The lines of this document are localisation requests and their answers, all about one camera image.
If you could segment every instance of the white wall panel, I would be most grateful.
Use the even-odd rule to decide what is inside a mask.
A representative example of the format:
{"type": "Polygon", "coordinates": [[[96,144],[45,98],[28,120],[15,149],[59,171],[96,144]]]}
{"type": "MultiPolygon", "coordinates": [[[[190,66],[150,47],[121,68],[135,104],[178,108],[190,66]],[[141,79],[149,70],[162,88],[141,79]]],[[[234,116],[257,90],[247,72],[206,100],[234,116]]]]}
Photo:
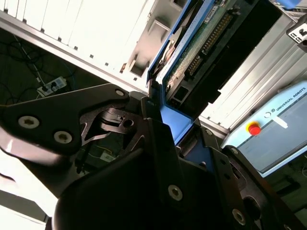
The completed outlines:
{"type": "Polygon", "coordinates": [[[27,24],[41,30],[48,0],[28,0],[25,6],[24,18],[27,24]]]}
{"type": "Polygon", "coordinates": [[[24,19],[24,11],[25,11],[26,3],[27,3],[27,0],[19,0],[18,9],[17,9],[17,16],[16,16],[16,18],[19,21],[22,21],[24,19]]]}
{"type": "Polygon", "coordinates": [[[5,0],[0,0],[0,11],[4,10],[5,0]]]}
{"type": "Polygon", "coordinates": [[[8,14],[10,16],[16,17],[17,8],[18,8],[18,0],[6,0],[8,2],[8,14]]]}
{"type": "Polygon", "coordinates": [[[85,57],[114,65],[141,13],[145,0],[83,1],[69,42],[85,57]]]}
{"type": "Polygon", "coordinates": [[[45,34],[58,39],[69,0],[49,0],[42,28],[45,34]]]}
{"type": "Polygon", "coordinates": [[[68,42],[71,38],[71,34],[74,29],[74,25],[76,23],[82,2],[83,0],[70,0],[68,3],[59,34],[59,37],[62,39],[62,43],[66,45],[68,45],[68,42]]]}

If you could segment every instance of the mounting hole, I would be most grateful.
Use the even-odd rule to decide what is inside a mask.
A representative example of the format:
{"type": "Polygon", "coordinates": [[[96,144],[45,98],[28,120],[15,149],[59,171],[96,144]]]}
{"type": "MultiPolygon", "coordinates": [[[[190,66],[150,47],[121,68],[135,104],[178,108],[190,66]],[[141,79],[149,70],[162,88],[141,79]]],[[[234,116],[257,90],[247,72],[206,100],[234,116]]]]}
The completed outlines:
{"type": "Polygon", "coordinates": [[[230,149],[235,155],[238,155],[239,154],[239,152],[235,149],[235,148],[231,148],[230,149]]]}
{"type": "Polygon", "coordinates": [[[119,96],[123,96],[125,95],[124,92],[120,91],[120,90],[115,90],[115,92],[119,95],[119,96]]]}
{"type": "Polygon", "coordinates": [[[176,201],[182,200],[183,194],[179,187],[176,185],[171,184],[168,187],[168,194],[176,201]]]}
{"type": "Polygon", "coordinates": [[[232,215],[234,216],[235,220],[242,226],[245,225],[245,217],[244,215],[238,210],[238,209],[233,209],[232,210],[232,215]]]}
{"type": "Polygon", "coordinates": [[[261,210],[257,201],[253,197],[246,196],[243,199],[243,204],[245,206],[246,212],[248,213],[251,219],[253,219],[254,221],[260,219],[261,210]]]}
{"type": "Polygon", "coordinates": [[[22,116],[18,119],[18,124],[23,128],[36,128],[39,126],[39,120],[33,116],[22,116]]]}
{"type": "Polygon", "coordinates": [[[125,128],[128,128],[128,127],[130,127],[130,126],[133,126],[133,121],[132,121],[132,120],[126,120],[126,121],[124,121],[123,126],[124,126],[125,128]]]}
{"type": "Polygon", "coordinates": [[[227,180],[230,180],[230,176],[228,174],[224,174],[224,177],[227,179],[227,180]]]}
{"type": "Polygon", "coordinates": [[[61,144],[68,144],[72,141],[72,136],[65,131],[58,131],[54,134],[54,139],[56,142],[61,144]]]}

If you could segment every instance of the label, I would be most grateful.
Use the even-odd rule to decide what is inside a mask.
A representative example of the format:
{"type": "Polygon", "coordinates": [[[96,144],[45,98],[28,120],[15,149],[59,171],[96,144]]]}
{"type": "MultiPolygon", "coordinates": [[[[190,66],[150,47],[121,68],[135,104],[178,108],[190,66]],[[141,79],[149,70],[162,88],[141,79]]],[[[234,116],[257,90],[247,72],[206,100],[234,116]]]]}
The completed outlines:
{"type": "Polygon", "coordinates": [[[101,155],[100,159],[102,159],[103,161],[106,161],[106,162],[111,162],[111,161],[115,160],[116,158],[111,156],[110,154],[108,154],[106,151],[104,151],[103,154],[101,155]]]}
{"type": "Polygon", "coordinates": [[[306,90],[305,87],[303,87],[301,90],[299,90],[297,93],[293,94],[292,97],[288,98],[282,105],[278,106],[276,109],[272,109],[271,112],[274,113],[275,111],[278,111],[282,109],[284,106],[286,106],[289,102],[293,100],[293,98],[296,98],[297,96],[301,95],[302,92],[306,90]]]}
{"type": "Polygon", "coordinates": [[[211,18],[213,17],[214,13],[216,12],[216,10],[219,8],[219,6],[213,6],[211,11],[209,12],[208,16],[206,17],[206,19],[203,21],[204,23],[208,23],[211,18]]]}

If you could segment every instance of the sticker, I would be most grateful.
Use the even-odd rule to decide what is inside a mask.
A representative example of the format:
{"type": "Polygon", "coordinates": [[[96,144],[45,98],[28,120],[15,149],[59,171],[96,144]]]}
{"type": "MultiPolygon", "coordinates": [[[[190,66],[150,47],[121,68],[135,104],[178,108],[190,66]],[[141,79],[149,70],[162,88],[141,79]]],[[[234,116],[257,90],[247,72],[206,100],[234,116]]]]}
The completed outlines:
{"type": "Polygon", "coordinates": [[[219,8],[219,6],[213,6],[211,11],[209,12],[208,16],[206,17],[206,19],[203,21],[204,23],[208,23],[211,18],[213,17],[214,13],[216,12],[216,10],[219,8]]]}
{"type": "Polygon", "coordinates": [[[103,154],[101,155],[100,159],[102,159],[103,161],[106,161],[106,162],[111,162],[111,161],[115,160],[116,158],[111,156],[110,154],[108,154],[106,151],[104,151],[103,154]]]}

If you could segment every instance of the screw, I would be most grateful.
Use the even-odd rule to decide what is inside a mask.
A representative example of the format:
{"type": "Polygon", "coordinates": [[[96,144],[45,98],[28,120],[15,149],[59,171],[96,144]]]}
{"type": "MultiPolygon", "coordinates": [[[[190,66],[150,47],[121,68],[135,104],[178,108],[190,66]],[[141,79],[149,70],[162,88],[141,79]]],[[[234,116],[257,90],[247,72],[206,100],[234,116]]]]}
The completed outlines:
{"type": "Polygon", "coordinates": [[[119,96],[123,96],[123,95],[124,95],[124,93],[123,93],[122,91],[120,91],[120,90],[115,90],[115,92],[116,92],[119,96]]]}
{"type": "Polygon", "coordinates": [[[235,155],[238,155],[239,153],[238,153],[238,150],[236,150],[235,148],[231,148],[230,149],[235,155]]]}
{"type": "Polygon", "coordinates": [[[176,185],[173,185],[173,184],[171,184],[168,187],[168,193],[176,201],[180,201],[183,197],[182,191],[180,190],[180,188],[178,188],[176,185]]]}
{"type": "Polygon", "coordinates": [[[36,128],[39,126],[39,120],[33,116],[22,116],[18,119],[18,124],[23,128],[36,128]]]}
{"type": "Polygon", "coordinates": [[[240,225],[245,225],[245,218],[244,215],[238,210],[238,209],[233,209],[232,210],[232,215],[234,216],[235,220],[240,224],[240,225]]]}
{"type": "Polygon", "coordinates": [[[291,228],[288,225],[284,224],[283,226],[284,226],[284,229],[291,230],[291,228]]]}
{"type": "Polygon", "coordinates": [[[210,130],[206,129],[205,131],[206,131],[206,133],[207,133],[209,136],[212,136],[212,135],[213,135],[213,133],[212,133],[210,130]]]}
{"type": "Polygon", "coordinates": [[[56,142],[61,144],[68,144],[72,141],[72,136],[65,131],[58,131],[54,134],[54,139],[56,142]]]}

